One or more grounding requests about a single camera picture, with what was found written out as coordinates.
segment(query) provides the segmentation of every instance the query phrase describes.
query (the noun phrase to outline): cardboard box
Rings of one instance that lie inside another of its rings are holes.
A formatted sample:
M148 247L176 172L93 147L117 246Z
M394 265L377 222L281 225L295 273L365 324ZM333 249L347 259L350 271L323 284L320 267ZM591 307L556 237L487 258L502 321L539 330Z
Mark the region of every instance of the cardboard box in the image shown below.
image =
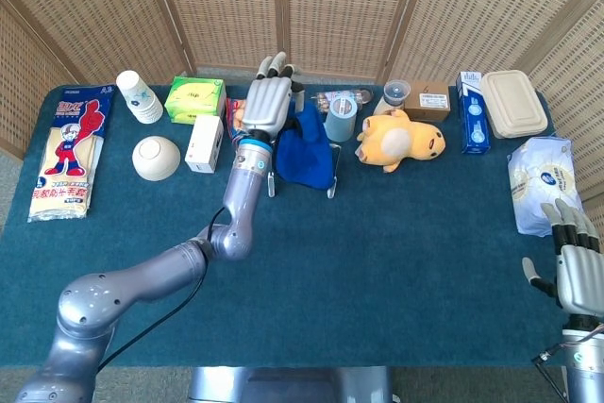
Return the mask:
M226 99L222 79L176 76L165 107L172 123L193 125L197 115L222 116Z
M481 80L482 73L462 71L455 84L460 105L462 153L481 155L491 148Z
M223 122L215 115L198 115L195 119L185 162L194 172L213 174L223 141Z
M451 111L448 85L436 81L413 81L404 109L416 122L444 121Z

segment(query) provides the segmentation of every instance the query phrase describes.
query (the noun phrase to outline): brown box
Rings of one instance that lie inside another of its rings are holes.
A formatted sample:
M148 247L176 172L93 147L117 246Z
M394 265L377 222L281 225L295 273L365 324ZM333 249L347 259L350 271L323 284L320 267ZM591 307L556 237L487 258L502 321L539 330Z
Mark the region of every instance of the brown box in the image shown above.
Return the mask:
M451 111L448 85L433 80L413 81L405 111L416 122L442 122Z

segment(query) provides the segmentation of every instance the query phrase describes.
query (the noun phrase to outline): robotic arm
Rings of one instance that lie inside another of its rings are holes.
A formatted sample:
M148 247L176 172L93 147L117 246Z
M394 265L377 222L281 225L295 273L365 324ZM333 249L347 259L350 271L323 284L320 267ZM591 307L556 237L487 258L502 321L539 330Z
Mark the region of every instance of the robotic arm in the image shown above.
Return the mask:
M562 342L549 347L533 363L565 403L604 401L604 255L600 254L597 230L582 212L561 199L556 210L543 204L552 225L557 262L554 283L540 277L532 260L523 258L528 283L569 313L562 328ZM543 363L563 350L567 371L568 395L549 376Z
M70 283L59 298L57 328L48 358L25 384L15 403L90 403L96 374L120 317L134 303L154 301L184 286L201 284L210 260L240 260L251 251L252 221L270 167L271 141L281 130L293 89L294 67L285 53L263 61L246 103L241 140L226 186L228 226L199 235L134 267L90 274Z

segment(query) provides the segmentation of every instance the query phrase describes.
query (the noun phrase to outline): teal tablecloth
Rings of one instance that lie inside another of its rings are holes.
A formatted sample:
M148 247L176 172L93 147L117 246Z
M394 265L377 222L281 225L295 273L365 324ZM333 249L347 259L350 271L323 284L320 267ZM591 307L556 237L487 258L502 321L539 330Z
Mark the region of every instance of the teal tablecloth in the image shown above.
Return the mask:
M312 86L307 96L334 87ZM161 100L168 87L156 87ZM229 87L245 96L246 87ZM215 175L182 163L165 181L139 178L134 145L148 135L184 154L191 127L165 115L139 124L114 97L85 220L27 224L44 143L61 88L40 112L0 243L0 364L41 364L59 293L73 279L131 266L195 235L221 206L233 151ZM380 97L381 89L376 89ZM516 233L507 155L524 140L460 153L456 103L447 149L384 175L345 144L336 196L279 184L260 198L254 252L213 263L197 298L121 356L122 365L515 365L559 339L563 316L526 283L520 260L554 271L550 238ZM373 105L365 109L367 115ZM189 291L124 316L122 344Z

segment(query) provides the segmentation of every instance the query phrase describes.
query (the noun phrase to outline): food container lid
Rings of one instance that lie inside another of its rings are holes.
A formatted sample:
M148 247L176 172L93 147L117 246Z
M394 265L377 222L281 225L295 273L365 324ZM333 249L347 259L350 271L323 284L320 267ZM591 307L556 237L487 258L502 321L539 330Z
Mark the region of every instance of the food container lid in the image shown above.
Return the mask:
M393 107L401 106L409 93L411 85L405 80L389 80L384 85L384 99Z
M487 73L480 81L480 89L497 138L531 136L547 128L544 108L522 71Z

